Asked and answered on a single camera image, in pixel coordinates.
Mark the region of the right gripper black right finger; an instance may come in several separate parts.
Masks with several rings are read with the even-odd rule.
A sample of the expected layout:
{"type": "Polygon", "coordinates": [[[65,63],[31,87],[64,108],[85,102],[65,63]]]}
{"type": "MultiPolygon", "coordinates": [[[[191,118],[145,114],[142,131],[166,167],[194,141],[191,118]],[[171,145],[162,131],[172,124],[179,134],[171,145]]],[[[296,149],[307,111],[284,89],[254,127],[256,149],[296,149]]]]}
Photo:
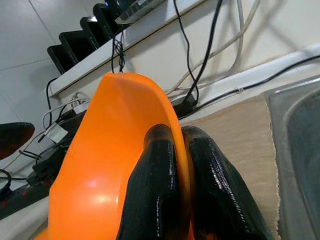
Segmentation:
{"type": "Polygon", "coordinates": [[[196,126],[182,128],[193,174],[196,240],[272,240],[273,234],[238,170],[216,142],[196,126]]]}

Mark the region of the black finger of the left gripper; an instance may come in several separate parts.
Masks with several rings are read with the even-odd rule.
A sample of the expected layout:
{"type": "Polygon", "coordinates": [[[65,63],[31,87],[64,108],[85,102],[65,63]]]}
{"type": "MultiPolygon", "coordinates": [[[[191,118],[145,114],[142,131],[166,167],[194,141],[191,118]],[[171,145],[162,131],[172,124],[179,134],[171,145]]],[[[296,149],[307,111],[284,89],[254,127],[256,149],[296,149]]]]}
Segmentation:
{"type": "Polygon", "coordinates": [[[22,145],[34,134],[35,127],[28,122],[11,122],[0,125],[0,159],[3,160],[22,145]]]}

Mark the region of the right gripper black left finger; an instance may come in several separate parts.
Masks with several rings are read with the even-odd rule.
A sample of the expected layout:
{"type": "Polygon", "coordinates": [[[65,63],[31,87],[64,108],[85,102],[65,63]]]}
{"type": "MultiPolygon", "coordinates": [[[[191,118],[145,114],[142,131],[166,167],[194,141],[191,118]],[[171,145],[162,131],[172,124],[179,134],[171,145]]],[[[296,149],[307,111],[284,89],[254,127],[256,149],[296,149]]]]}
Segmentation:
{"type": "Polygon", "coordinates": [[[165,124],[151,127],[127,182],[118,240],[185,240],[174,138],[165,124]]]}

